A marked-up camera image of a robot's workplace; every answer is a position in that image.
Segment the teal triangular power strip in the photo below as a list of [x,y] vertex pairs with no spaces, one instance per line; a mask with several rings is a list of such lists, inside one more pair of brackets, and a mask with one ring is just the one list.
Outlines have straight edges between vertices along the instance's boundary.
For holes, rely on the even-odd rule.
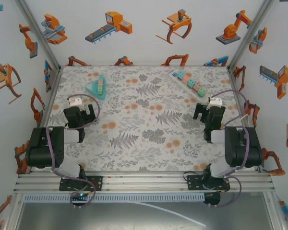
[[85,86],[85,88],[86,88],[86,91],[88,92],[88,93],[90,93],[91,95],[93,95],[94,97],[96,97],[96,98],[98,98],[98,99],[100,99],[100,100],[105,100],[105,98],[106,98],[106,86],[107,86],[107,84],[106,84],[106,78],[104,77],[104,80],[103,80],[103,94],[102,95],[98,95],[97,94],[97,86],[98,86],[98,80],[99,79],[97,79],[97,80],[95,80],[95,81],[93,81],[93,82],[90,82],[90,83],[88,83],[88,84],[86,84],[86,86]]

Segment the white power strip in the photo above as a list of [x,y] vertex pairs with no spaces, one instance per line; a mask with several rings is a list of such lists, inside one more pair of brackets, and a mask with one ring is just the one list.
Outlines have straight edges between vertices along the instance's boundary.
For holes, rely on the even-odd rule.
[[182,80],[177,78],[177,72],[173,72],[171,73],[171,79],[174,80],[175,83],[177,83],[183,90],[185,90],[187,93],[189,93],[192,97],[194,97],[198,102],[205,104],[208,103],[208,92],[206,90],[206,94],[204,97],[200,97],[196,91],[193,90],[193,88],[189,88],[186,84],[184,84],[182,82]]

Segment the floral patterned table mat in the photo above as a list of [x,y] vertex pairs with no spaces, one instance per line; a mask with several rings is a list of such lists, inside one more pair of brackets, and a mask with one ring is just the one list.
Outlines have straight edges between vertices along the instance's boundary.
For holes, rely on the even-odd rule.
[[[65,67],[49,124],[67,123],[63,110],[72,94],[99,114],[82,143],[65,146],[65,157],[86,171],[139,172],[201,171],[224,159],[224,146],[207,143],[204,124],[193,120],[197,100],[171,79],[181,70],[222,99],[222,124],[241,124],[225,67]],[[103,101],[85,88],[100,74],[107,84]]]

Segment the circuit board with green LED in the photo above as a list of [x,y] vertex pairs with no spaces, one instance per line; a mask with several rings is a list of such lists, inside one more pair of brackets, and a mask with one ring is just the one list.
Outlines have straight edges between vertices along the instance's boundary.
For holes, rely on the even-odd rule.
[[83,193],[83,192],[79,192],[79,193],[72,193],[71,194],[71,201],[72,202],[87,202],[88,201],[88,195],[89,193]]

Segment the black connector box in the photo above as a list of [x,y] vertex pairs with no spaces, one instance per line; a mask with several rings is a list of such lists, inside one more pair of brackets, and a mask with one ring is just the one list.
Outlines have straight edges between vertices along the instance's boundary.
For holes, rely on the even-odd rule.
[[204,193],[204,204],[215,206],[218,205],[221,199],[221,195],[218,192]]

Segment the aluminium base beam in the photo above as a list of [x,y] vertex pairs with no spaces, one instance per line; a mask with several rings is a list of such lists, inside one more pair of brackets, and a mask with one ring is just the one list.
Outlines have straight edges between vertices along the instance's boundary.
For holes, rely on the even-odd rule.
[[[103,177],[101,193],[187,193],[189,182],[182,172],[89,172]],[[242,185],[243,192],[272,192],[272,177],[267,173],[240,171],[233,174]],[[49,172],[32,172],[19,175],[14,193],[60,192],[60,177]]]

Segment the grey metal panel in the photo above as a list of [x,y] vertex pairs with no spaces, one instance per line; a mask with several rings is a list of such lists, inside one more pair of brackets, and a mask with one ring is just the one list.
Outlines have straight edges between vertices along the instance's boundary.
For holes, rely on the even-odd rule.
[[202,203],[25,204],[17,230],[271,230],[262,198],[223,208]]

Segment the aluminium side rail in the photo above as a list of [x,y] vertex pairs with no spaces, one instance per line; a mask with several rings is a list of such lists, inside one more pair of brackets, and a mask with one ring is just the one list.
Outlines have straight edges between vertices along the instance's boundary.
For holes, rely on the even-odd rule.
[[229,80],[230,80],[230,84],[231,84],[231,88],[232,90],[234,91],[233,92],[233,95],[234,95],[234,98],[235,98],[235,102],[236,102],[236,106],[238,108],[238,112],[239,112],[239,117],[238,117],[238,120],[240,120],[241,124],[244,126],[244,127],[250,127],[250,123],[249,123],[249,120],[248,120],[248,117],[247,115],[244,115],[244,107],[243,107],[243,102],[244,102],[244,99],[241,98],[240,94],[235,92],[238,90],[238,87],[236,85],[236,80],[235,80],[235,77],[233,75],[233,73],[229,70],[228,68],[228,75],[229,75]]
[[50,76],[52,78],[52,87],[50,90],[50,98],[49,98],[49,101],[47,103],[46,109],[43,112],[42,119],[41,119],[41,122],[39,123],[38,127],[46,127],[48,125],[51,111],[52,111],[52,106],[54,105],[55,96],[57,94],[57,91],[58,91],[58,88],[60,85],[60,79],[61,79],[60,70],[59,71],[51,70]]

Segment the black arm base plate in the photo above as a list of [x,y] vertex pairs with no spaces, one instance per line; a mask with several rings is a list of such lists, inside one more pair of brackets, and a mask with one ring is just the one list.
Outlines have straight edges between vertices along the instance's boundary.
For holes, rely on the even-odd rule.
[[189,191],[226,192],[230,190],[229,183],[222,178],[188,175],[187,182]]
[[[102,189],[102,176],[87,176],[86,179],[94,184],[96,191],[101,191]],[[90,183],[85,183],[78,180],[63,179],[60,180],[59,185],[60,191],[93,191],[93,187]]]

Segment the aluminium corner post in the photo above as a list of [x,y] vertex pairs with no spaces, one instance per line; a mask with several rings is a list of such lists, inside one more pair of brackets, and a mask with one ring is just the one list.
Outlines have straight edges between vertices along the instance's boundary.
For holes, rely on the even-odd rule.
[[29,7],[27,6],[25,0],[14,0],[17,4],[17,7],[22,12],[22,15],[26,19],[28,26],[33,31],[33,33],[36,36],[37,41],[39,42],[39,45],[45,52],[47,58],[49,59],[50,63],[52,64],[52,67],[57,71],[60,72],[61,66],[58,63],[54,53],[50,49],[47,40],[43,36],[43,33],[41,29],[39,28],[37,21],[34,18],[34,15],[30,11]]
[[262,21],[266,17],[267,13],[269,12],[270,8],[274,4],[275,0],[264,0],[261,4],[254,20],[252,21],[246,35],[244,36],[241,44],[239,45],[235,55],[233,56],[230,65],[229,65],[229,72],[233,72],[235,67],[237,66],[239,60],[243,56],[244,52],[248,48],[248,45],[251,43],[255,32],[258,31],[259,26],[261,25]]

